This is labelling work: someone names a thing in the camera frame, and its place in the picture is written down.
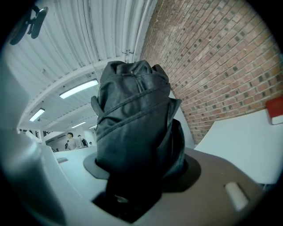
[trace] white corrugated ceiling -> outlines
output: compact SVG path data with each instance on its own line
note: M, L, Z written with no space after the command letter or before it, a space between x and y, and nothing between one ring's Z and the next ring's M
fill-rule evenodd
M19 127L66 131L82 121L96 123L90 106L99 86L66 99L59 94L91 79L99 81L107 62L139 59L157 0L41 0L48 7L36 39L25 35L7 44L5 60L29 94ZM39 121L30 117L39 109Z

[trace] ceiling light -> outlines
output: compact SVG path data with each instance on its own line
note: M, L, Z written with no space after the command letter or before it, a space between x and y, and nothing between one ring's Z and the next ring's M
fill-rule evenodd
M34 120L36 120L42 113L44 113L45 112L45 110L43 109L43 108L40 108L38 111L37 111L37 113L35 113L34 115L33 115L33 117L31 117L30 118L30 121L34 121Z
M75 128L75 127L77 127L77 126L79 126L79 125L82 125L82 124L84 124L85 122L81 122L80 124L78 124L78 125L74 125L72 128Z
M80 84L80 85L78 85L78 86L76 86L76 87L74 87L74 88L72 88L72 89L70 89L70 90L60 94L59 96L62 99L65 99L65 98L67 98L67 97L69 97L69 96L71 96L71 95L73 95L73 94L75 94L77 92L85 90L85 89L87 89L89 87L96 86L97 84L98 84L97 80L94 79L94 80L88 81L86 83Z

